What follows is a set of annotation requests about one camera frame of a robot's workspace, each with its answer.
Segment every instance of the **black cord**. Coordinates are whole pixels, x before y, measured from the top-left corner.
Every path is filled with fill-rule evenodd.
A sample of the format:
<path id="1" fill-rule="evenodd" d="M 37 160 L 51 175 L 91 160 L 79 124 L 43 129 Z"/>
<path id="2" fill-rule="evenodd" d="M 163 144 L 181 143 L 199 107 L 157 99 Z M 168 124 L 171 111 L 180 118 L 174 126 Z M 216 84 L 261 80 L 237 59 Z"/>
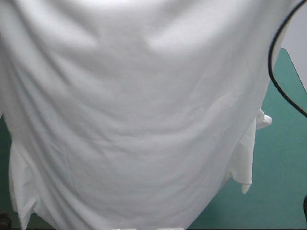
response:
<path id="1" fill-rule="evenodd" d="M 288 95 L 281 89 L 281 87 L 279 86 L 279 84 L 277 83 L 274 75 L 273 75 L 273 71 L 272 71 L 272 53 L 276 44 L 276 41 L 279 38 L 279 35 L 281 34 L 281 32 L 283 31 L 285 25 L 290 21 L 290 19 L 292 18 L 292 16 L 294 15 L 294 13 L 304 4 L 306 3 L 307 0 L 302 0 L 300 1 L 291 11 L 290 13 L 287 15 L 287 17 L 284 19 L 283 23 L 280 25 L 279 29 L 277 30 L 272 43 L 270 45 L 270 50 L 269 50 L 269 55 L 268 55 L 268 71 L 269 71 L 269 75 L 270 78 L 274 84 L 274 86 L 276 87 L 276 89 L 278 90 L 278 92 L 284 97 L 284 99 L 287 100 L 288 103 L 290 103 L 295 109 L 297 109 L 302 115 L 304 115 L 307 118 L 307 113 L 306 111 L 304 111 L 301 107 L 299 107 L 297 104 L 295 104 L 289 97 Z"/>

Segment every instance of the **white cloth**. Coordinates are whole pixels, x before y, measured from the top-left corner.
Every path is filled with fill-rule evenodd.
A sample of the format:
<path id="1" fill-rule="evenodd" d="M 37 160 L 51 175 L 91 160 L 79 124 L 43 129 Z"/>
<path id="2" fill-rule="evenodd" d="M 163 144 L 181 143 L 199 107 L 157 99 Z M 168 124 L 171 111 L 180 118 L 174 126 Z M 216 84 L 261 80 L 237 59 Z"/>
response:
<path id="1" fill-rule="evenodd" d="M 59 230 L 186 229 L 230 176 L 246 192 L 267 52 L 292 6 L 0 1 L 22 229 L 34 212 Z"/>

